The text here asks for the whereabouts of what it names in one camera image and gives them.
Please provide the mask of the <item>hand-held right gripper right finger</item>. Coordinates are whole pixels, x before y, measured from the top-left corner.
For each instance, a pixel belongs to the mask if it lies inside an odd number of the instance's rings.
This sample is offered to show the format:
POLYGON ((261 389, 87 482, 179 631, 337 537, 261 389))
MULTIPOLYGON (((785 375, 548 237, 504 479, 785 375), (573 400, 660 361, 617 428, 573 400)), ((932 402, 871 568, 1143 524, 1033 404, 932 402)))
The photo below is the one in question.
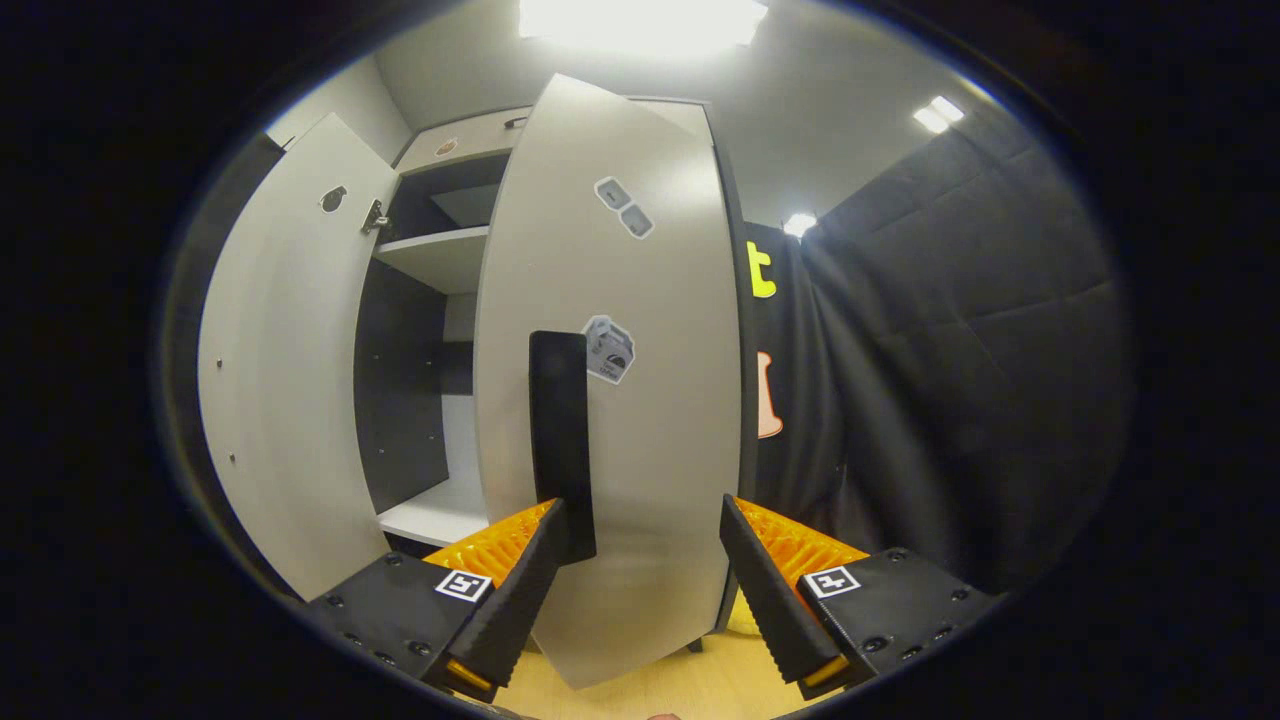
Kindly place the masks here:
POLYGON ((719 539, 782 680, 805 700, 909 667, 1001 605, 914 551, 867 553, 732 495, 719 539))

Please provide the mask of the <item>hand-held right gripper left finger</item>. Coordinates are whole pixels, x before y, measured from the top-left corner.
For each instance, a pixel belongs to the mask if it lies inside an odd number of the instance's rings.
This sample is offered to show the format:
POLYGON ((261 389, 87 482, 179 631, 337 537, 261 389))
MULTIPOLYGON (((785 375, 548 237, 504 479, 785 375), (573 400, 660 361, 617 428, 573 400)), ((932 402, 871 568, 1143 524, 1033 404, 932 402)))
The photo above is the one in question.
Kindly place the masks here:
POLYGON ((389 552, 307 603, 330 635, 417 682, 490 703, 509 684, 568 539, 553 498, 416 559, 389 552))

